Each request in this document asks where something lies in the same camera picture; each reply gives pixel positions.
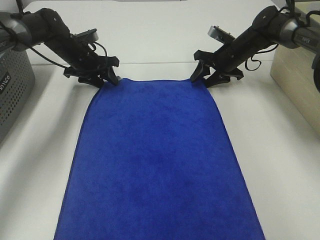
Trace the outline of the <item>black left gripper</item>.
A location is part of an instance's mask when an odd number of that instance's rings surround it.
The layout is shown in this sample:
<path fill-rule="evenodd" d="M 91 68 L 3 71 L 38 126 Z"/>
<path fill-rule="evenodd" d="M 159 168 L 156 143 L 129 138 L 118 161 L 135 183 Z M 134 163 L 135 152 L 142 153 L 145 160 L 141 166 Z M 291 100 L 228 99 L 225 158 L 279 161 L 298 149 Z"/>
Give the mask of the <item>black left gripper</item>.
<path fill-rule="evenodd" d="M 78 77 L 78 82 L 101 88 L 105 82 L 114 86 L 119 84 L 119 77 L 116 76 L 113 67 L 119 67 L 120 60 L 116 56 L 98 55 L 95 62 L 91 61 L 85 64 L 86 68 L 74 68 L 72 66 L 63 71 L 67 78 Z"/>

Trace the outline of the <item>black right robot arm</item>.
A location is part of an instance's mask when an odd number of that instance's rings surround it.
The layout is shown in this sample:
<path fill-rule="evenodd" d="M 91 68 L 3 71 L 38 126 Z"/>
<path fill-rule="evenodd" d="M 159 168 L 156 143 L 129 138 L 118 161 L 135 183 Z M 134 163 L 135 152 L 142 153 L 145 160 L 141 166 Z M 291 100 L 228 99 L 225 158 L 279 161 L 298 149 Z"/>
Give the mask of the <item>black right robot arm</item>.
<path fill-rule="evenodd" d="M 190 80 L 202 80 L 209 88 L 218 84 L 230 82 L 232 77 L 243 78 L 243 72 L 238 68 L 247 63 L 254 55 L 266 53 L 267 48 L 281 45 L 289 49 L 302 47 L 312 53 L 313 80 L 316 88 L 320 87 L 320 30 L 311 26 L 311 15 L 319 15 L 318 10 L 312 10 L 300 19 L 300 14 L 294 7 L 285 7 L 286 12 L 275 6 L 263 9 L 253 20 L 251 26 L 238 37 L 211 26 L 208 35 L 223 45 L 215 52 L 197 50 L 193 57 L 198 65 Z"/>

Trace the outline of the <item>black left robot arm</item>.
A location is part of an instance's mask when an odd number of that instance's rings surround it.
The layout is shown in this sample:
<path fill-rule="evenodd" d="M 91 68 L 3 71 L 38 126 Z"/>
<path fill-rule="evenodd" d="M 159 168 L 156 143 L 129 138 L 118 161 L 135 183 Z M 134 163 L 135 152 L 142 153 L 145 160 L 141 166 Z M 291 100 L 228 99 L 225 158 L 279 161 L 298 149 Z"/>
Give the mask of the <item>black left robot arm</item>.
<path fill-rule="evenodd" d="M 79 83 L 101 88 L 105 82 L 116 86 L 119 78 L 114 67 L 120 61 L 115 56 L 98 55 L 97 29 L 72 34 L 60 15 L 49 8 L 34 13 L 0 13 L 0 52 L 33 50 L 44 44 L 69 66 L 65 77 L 77 77 Z"/>

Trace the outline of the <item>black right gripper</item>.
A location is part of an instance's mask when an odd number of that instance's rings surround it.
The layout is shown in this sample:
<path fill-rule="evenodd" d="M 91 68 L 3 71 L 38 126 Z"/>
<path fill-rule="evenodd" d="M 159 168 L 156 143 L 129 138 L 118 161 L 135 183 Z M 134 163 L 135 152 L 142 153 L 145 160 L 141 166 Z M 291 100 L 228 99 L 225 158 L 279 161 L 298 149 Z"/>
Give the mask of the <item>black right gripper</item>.
<path fill-rule="evenodd" d="M 198 64 L 190 76 L 192 83 L 199 78 L 209 75 L 205 86 L 210 88 L 219 84 L 230 82 L 231 77 L 240 80 L 244 77 L 238 66 L 244 62 L 244 50 L 233 47 L 221 47 L 215 52 L 197 50 L 193 54 Z"/>

